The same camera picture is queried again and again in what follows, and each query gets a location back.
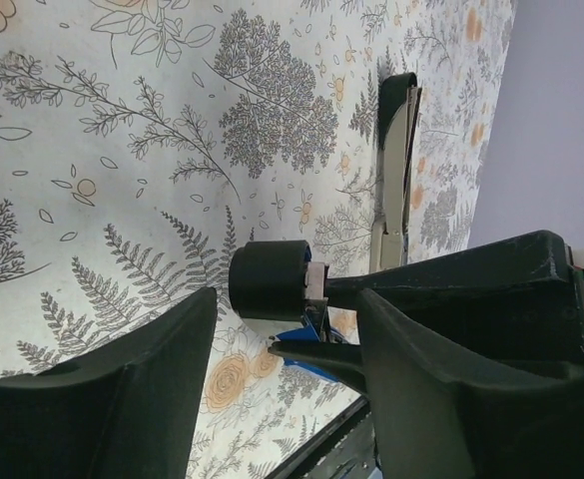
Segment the wall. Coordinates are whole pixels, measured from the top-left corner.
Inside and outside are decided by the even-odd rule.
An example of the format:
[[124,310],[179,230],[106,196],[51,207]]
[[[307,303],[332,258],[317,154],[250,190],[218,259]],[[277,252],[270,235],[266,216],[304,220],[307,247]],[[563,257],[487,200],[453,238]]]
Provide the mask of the wall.
[[538,229],[584,247],[584,0],[518,3],[469,246]]

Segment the table surface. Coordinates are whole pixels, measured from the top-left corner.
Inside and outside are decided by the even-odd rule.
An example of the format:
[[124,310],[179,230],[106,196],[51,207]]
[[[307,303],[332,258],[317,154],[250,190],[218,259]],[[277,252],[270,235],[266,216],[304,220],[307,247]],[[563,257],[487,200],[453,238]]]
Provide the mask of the table surface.
[[[231,312],[231,255],[306,239],[366,272],[378,81],[423,87],[411,261],[466,246],[510,0],[0,0],[0,376],[207,284],[219,323],[189,477],[264,477],[354,398]],[[355,340],[353,312],[333,324]]]

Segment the black cylinder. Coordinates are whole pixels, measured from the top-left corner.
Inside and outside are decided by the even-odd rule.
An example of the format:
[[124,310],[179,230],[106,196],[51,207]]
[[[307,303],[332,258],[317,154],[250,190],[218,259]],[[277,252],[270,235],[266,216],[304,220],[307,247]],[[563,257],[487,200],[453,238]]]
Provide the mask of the black cylinder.
[[232,308],[249,319],[299,321],[310,259],[305,240],[251,241],[240,247],[230,265]]

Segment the tablecloth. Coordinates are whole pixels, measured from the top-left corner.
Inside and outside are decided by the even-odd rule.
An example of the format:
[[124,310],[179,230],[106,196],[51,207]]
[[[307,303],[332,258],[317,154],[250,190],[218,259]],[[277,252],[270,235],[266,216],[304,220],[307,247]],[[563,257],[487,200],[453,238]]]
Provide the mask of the tablecloth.
[[[0,0],[0,376],[193,290],[219,319],[188,477],[265,477],[354,398],[228,301],[248,240],[367,271],[378,82],[423,87],[409,260],[466,246],[511,0]],[[355,315],[332,323],[355,340]]]

